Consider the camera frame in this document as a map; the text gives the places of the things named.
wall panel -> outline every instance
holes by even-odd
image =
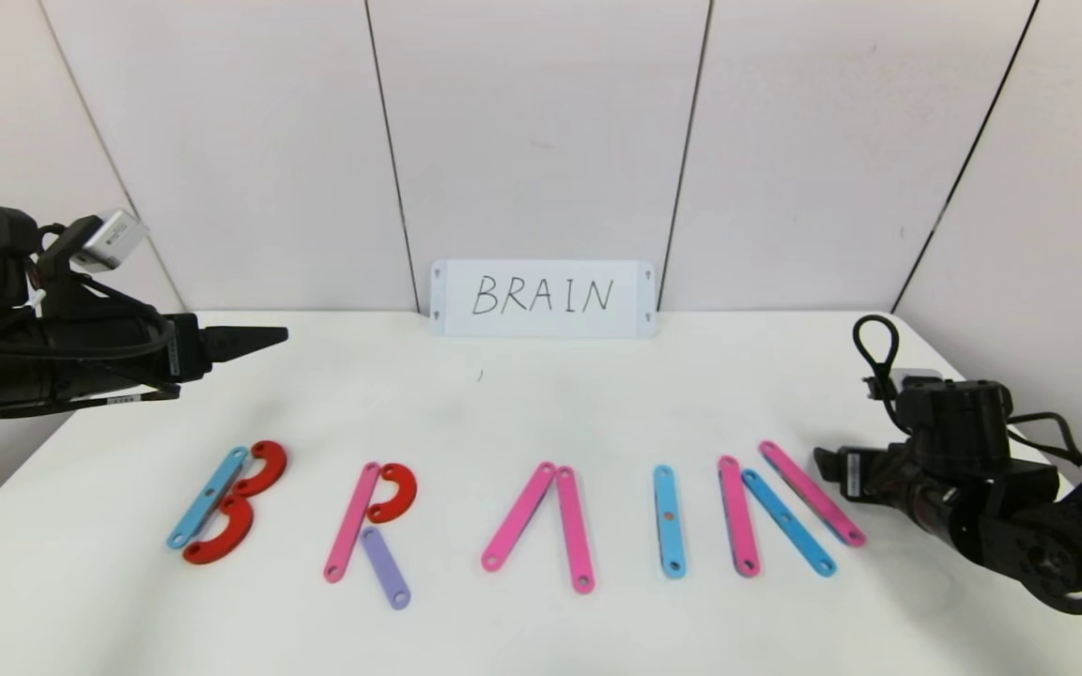
[[[708,0],[372,0],[417,286],[446,257],[661,267]]]
[[[1064,414],[1082,450],[1082,0],[1039,3],[897,314],[1019,412]]]
[[[1030,0],[721,0],[662,309],[890,309]]]
[[[192,309],[415,307],[365,4],[43,5]]]

